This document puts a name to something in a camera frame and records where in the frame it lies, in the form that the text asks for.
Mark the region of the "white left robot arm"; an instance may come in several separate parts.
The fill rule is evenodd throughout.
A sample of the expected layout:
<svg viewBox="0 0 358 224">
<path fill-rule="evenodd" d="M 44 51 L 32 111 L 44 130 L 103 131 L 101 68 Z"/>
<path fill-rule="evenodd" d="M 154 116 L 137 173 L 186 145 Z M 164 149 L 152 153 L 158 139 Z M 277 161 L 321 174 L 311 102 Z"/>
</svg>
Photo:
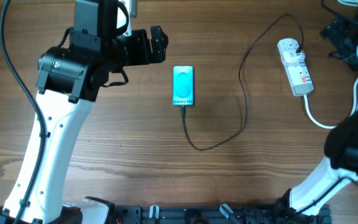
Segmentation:
<svg viewBox="0 0 358 224">
<path fill-rule="evenodd" d="M 39 59 L 37 94 L 29 100 L 35 119 L 21 167 L 0 223 L 112 223 L 113 203 L 87 197 L 63 203 L 63 187 L 80 129 L 109 75 L 125 66 L 165 60 L 168 37 L 160 26 L 150 32 L 127 25 L 104 31 L 69 27 L 57 45 Z"/>
</svg>

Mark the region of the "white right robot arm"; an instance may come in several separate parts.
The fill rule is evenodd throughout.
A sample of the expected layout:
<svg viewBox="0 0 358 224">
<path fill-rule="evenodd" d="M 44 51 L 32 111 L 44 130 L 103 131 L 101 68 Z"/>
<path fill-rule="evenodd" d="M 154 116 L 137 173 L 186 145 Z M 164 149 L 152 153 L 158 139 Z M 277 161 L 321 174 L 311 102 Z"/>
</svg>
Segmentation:
<svg viewBox="0 0 358 224">
<path fill-rule="evenodd" d="M 358 97 L 358 78 L 354 89 Z M 350 117 L 330 127 L 319 165 L 277 200 L 272 220 L 310 223 L 317 219 L 323 205 L 348 184 L 358 186 L 358 100 Z"/>
</svg>

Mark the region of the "blue screen smartphone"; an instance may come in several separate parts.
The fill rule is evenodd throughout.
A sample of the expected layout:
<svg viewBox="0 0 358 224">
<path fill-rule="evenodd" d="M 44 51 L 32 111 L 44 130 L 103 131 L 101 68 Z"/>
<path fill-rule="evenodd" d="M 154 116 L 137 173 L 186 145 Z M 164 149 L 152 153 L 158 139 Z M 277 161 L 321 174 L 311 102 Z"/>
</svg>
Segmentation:
<svg viewBox="0 0 358 224">
<path fill-rule="evenodd" d="M 172 104 L 174 106 L 193 106 L 194 68 L 191 65 L 173 67 Z"/>
</svg>

